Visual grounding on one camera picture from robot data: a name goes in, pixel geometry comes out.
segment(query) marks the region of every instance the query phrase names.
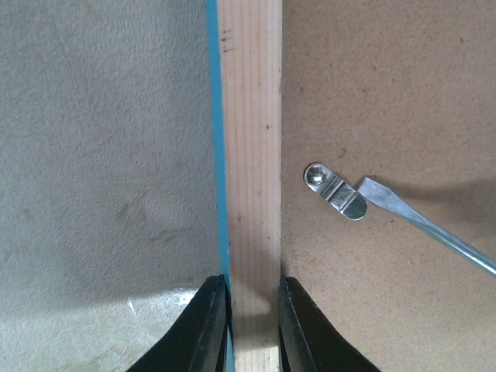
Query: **wooden strip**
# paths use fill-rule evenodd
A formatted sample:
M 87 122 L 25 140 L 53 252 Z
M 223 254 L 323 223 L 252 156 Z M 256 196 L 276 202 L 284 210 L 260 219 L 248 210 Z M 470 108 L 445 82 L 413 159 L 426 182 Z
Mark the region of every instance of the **wooden strip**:
M 218 0 L 236 371 L 279 370 L 281 0 Z

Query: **brown hardboard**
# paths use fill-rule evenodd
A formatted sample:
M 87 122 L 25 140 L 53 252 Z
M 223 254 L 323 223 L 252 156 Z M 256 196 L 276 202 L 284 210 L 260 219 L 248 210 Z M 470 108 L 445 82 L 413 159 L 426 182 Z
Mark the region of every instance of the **brown hardboard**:
M 496 279 L 373 206 L 303 182 L 374 176 L 496 257 L 496 2 L 284 2 L 283 271 L 383 371 L 496 370 Z

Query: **black clamp jaw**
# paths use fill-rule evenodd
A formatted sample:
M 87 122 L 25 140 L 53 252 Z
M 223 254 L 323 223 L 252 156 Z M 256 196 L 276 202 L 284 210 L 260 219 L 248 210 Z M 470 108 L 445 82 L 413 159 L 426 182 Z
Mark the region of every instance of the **black clamp jaw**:
M 223 275 L 208 277 L 169 332 L 128 372 L 222 372 L 230 332 Z M 294 277 L 281 277 L 279 336 L 283 372 L 378 372 L 332 326 Z

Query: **dark mark on wood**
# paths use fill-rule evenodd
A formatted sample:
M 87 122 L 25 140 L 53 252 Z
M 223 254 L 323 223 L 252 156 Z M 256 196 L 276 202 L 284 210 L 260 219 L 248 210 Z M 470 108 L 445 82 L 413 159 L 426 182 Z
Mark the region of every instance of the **dark mark on wood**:
M 344 157 L 347 152 L 348 152 L 348 150 L 345 147 L 343 147 L 343 151 L 341 152 L 340 155 L 338 155 L 338 159 L 341 159 L 342 157 Z

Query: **screw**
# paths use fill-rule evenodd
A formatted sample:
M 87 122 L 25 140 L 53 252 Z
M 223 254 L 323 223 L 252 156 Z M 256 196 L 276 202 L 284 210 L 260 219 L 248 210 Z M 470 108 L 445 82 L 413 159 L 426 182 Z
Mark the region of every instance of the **screw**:
M 322 168 L 319 165 L 315 165 L 307 170 L 307 182 L 317 186 L 321 184 L 326 179 Z

